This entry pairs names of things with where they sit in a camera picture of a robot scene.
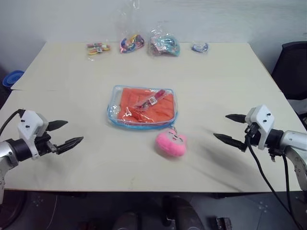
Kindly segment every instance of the black chair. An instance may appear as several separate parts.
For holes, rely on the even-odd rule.
[[[288,100],[303,100],[307,98],[307,42],[290,42],[283,44],[272,77]],[[299,114],[303,119],[307,113]]]

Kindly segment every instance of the white table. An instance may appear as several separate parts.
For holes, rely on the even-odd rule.
[[[210,44],[197,54],[181,44],[180,57],[149,57],[145,49],[120,55],[113,50],[90,62],[84,44],[46,44],[0,111],[0,122],[17,108],[35,110],[49,121],[69,124],[51,132],[61,144],[84,136],[73,150],[27,160],[10,170],[6,188],[54,191],[265,192],[269,188],[247,151],[242,153],[213,136],[243,140],[246,124],[224,116],[247,113],[265,103],[275,128],[304,132],[294,111],[248,44]],[[176,128],[188,137],[180,159],[158,153],[159,131],[133,131],[107,120],[115,84],[172,88],[179,105]],[[17,121],[1,139],[18,138]],[[282,159],[255,152],[272,186],[285,191]],[[289,161],[290,189],[299,190]]]

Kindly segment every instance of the orange cloth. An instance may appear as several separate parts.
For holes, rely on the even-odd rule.
[[[124,88],[120,99],[120,113],[118,119],[131,122],[153,123],[163,122],[174,118],[174,97],[172,94],[159,99],[145,111],[135,108],[138,102],[146,101],[155,93],[144,89]]]

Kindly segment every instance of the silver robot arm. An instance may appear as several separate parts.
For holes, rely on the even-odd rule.
[[[28,158],[35,160],[50,152],[64,153],[75,147],[83,139],[83,137],[72,138],[62,145],[54,145],[50,142],[51,136],[47,131],[58,129],[68,123],[67,121],[48,122],[41,114],[30,110],[20,109],[15,112],[15,114],[17,113],[21,117],[17,126],[20,139],[8,139],[0,142],[0,204],[3,201],[4,177],[8,170],[18,166],[20,161]],[[12,119],[12,116],[5,122],[1,132],[10,119]]]
[[[247,123],[245,138],[250,138],[253,146],[258,149],[269,149],[273,162],[276,156],[285,155],[294,165],[300,188],[307,191],[307,134],[295,131],[281,131],[273,129],[274,116],[265,105],[252,108],[247,115],[230,114],[227,118]],[[246,151],[248,145],[232,139],[224,134],[214,134],[222,142]]]

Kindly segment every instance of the gray floor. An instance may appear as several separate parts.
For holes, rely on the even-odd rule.
[[[20,217],[8,230],[45,230],[54,206],[54,218],[48,230],[76,230],[78,222],[98,219],[101,230],[111,229],[118,216],[127,210],[144,210],[146,230],[167,230],[161,225],[154,209],[161,205],[166,193],[87,193],[86,197],[71,197],[48,193],[29,192]],[[229,217],[233,230],[292,230],[291,218],[272,194],[253,194],[216,199],[212,194],[178,193],[189,201],[206,229],[212,229],[208,218]],[[279,193],[285,201],[285,194]],[[291,193],[297,220],[307,229],[306,204],[301,192]]]

